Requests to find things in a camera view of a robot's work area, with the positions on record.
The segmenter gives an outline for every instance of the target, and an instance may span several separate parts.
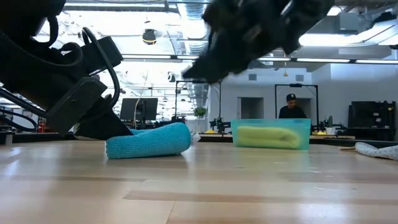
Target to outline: ceiling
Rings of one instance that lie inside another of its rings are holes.
[[[60,35],[54,45],[60,48],[67,42],[83,45],[80,38],[83,27],[90,28],[98,39],[110,35],[122,54],[145,55],[196,55],[206,49],[207,27],[201,20],[207,0],[169,0],[146,1],[139,4],[130,0],[68,0],[64,11],[58,17]],[[380,8],[395,1],[336,1],[342,9],[350,10]],[[154,29],[157,36],[155,45],[147,45],[142,41],[145,29]],[[45,42],[49,38],[48,24],[44,25],[37,40]],[[388,46],[367,47],[302,47],[293,53],[293,57],[320,58],[384,58],[391,54]],[[273,56],[284,57],[281,50],[273,51]],[[119,112],[121,101],[125,97],[158,97],[158,112],[163,116],[171,116],[175,110],[175,83],[167,79],[173,73],[177,80],[181,79],[181,71],[191,62],[152,62],[150,60],[135,62],[127,60],[117,66],[122,89],[126,92],[115,107]],[[274,62],[266,68],[305,68],[312,72],[322,66],[320,63],[284,63]],[[106,72],[100,74],[101,81],[109,86],[106,94],[113,94],[113,85]],[[229,82],[243,82],[245,78],[229,77]],[[208,85],[192,85],[180,83],[181,94],[177,101],[179,114],[192,114],[196,106],[205,106]]]

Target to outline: blue microfiber cloth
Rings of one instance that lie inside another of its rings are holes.
[[[106,141],[109,159],[176,155],[191,146],[191,134],[183,123],[131,131],[133,136],[118,136]]]

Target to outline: yellow sponge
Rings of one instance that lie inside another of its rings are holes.
[[[279,149],[298,149],[300,136],[286,128],[238,127],[236,145],[243,147],[266,147]]]

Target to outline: man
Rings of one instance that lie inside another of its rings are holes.
[[[296,96],[289,94],[286,96],[287,106],[279,111],[279,118],[307,118],[301,107],[296,105]]]

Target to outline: computer monitor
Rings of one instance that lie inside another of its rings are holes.
[[[120,110],[120,119],[133,120],[134,109],[138,98],[124,98]],[[136,109],[136,120],[154,121],[157,114],[157,98],[139,99]]]

